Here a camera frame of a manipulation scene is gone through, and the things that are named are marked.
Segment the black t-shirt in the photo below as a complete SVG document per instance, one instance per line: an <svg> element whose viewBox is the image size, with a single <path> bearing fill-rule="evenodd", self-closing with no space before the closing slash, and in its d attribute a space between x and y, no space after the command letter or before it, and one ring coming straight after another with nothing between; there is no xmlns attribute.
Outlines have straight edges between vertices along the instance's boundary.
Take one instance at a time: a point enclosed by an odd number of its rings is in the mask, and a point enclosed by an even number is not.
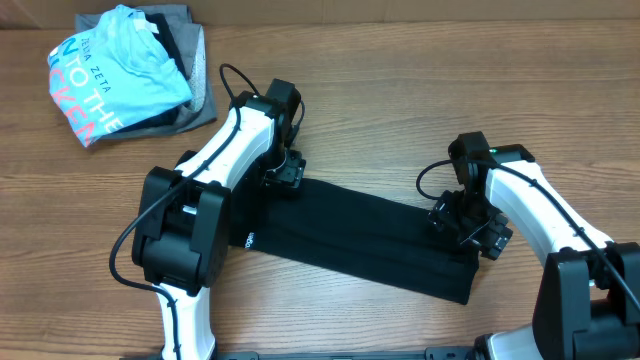
<svg viewBox="0 0 640 360"><path fill-rule="evenodd" d="M283 195L246 181L232 192L233 246L467 304L478 255L426 209L305 179Z"/></svg>

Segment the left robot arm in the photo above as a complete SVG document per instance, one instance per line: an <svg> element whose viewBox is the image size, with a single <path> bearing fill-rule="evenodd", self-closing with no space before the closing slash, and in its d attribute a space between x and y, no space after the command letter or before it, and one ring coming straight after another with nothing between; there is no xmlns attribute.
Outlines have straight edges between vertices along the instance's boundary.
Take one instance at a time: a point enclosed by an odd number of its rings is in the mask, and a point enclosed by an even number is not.
<svg viewBox="0 0 640 360"><path fill-rule="evenodd" d="M173 169L153 168L139 207L132 261L156 291L165 344L161 359L212 359L210 287L222 270L232 227L263 191L298 192L306 165L291 145L304 105L280 79L263 95L242 92L220 131Z"/></svg>

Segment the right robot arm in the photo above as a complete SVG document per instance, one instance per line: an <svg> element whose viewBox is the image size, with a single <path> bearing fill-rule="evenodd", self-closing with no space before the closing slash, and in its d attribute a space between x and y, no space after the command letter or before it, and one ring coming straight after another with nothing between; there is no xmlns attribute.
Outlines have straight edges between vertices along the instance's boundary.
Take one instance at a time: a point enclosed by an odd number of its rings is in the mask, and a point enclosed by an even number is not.
<svg viewBox="0 0 640 360"><path fill-rule="evenodd" d="M543 267L530 324L439 347L435 359L636 359L639 246L617 243L583 219L522 145L492 147L480 132L448 147L460 191L437 197L430 219L462 248L495 260L513 232Z"/></svg>

